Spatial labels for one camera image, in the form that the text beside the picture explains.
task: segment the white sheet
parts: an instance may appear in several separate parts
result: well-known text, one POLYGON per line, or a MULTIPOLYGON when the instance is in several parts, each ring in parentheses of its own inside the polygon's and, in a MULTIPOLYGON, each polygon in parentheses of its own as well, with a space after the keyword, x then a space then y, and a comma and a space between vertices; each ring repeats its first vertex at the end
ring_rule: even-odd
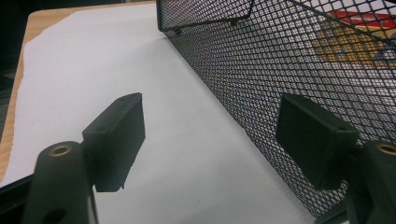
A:
POLYGON ((2 186, 116 98, 143 93, 147 139, 125 189, 96 194, 105 223, 313 223, 168 39, 154 5, 80 11, 29 42, 2 186))

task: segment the brass insert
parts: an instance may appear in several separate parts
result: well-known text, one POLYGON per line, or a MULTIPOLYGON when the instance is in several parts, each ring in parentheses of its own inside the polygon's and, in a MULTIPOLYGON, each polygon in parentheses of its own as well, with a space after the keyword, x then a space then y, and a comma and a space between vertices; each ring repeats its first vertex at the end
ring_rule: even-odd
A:
POLYGON ((68 145, 62 145, 62 146, 58 146, 58 147, 56 147, 56 148, 53 148, 50 152, 49 152, 49 155, 51 156, 51 157, 59 157, 59 156, 62 156, 62 155, 65 155, 65 154, 67 154, 69 151, 71 151, 72 150, 72 147, 71 146, 68 146, 68 145))

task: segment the mesh wall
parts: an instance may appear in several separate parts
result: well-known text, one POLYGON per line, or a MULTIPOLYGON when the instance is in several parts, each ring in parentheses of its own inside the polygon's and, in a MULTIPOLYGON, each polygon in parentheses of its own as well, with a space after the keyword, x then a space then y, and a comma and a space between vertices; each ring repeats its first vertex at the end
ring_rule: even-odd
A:
POLYGON ((394 4, 158 0, 157 8, 159 29, 314 217, 343 200, 347 183, 315 191, 276 142, 282 93, 351 123, 360 145, 396 143, 394 4))

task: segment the black mesh basket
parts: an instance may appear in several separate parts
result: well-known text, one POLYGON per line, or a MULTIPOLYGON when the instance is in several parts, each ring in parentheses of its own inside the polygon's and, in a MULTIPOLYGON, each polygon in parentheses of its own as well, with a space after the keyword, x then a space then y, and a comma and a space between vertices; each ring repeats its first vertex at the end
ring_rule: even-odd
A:
POLYGON ((314 217, 344 199, 315 191, 276 142, 284 92, 369 140, 396 143, 396 5, 360 0, 157 0, 158 25, 314 217))

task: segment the wooden desk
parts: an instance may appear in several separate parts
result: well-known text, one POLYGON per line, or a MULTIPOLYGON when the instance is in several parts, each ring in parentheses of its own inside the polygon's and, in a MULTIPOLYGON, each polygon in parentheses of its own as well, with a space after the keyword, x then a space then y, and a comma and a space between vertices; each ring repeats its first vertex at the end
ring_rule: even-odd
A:
POLYGON ((12 140, 14 137, 14 121, 15 121, 15 106, 17 103, 18 89, 21 85, 23 77, 23 50, 27 42, 40 35, 45 29, 55 24, 58 21, 66 18, 70 14, 76 11, 105 8, 105 7, 122 7, 122 6, 135 6, 142 4, 155 3, 155 1, 138 2, 138 3, 127 3, 127 4, 115 4, 105 5, 97 7, 71 7, 61 8, 52 10, 43 10, 32 13, 29 16, 29 20, 26 25, 26 32, 22 42, 22 50, 20 55, 20 61, 18 63, 17 74, 15 76, 14 87, 11 93, 11 99, 9 101, 9 107, 7 112, 6 123, 3 131, 3 137, 0 144, 0 181, 3 179, 8 166, 8 159, 12 148, 12 140))

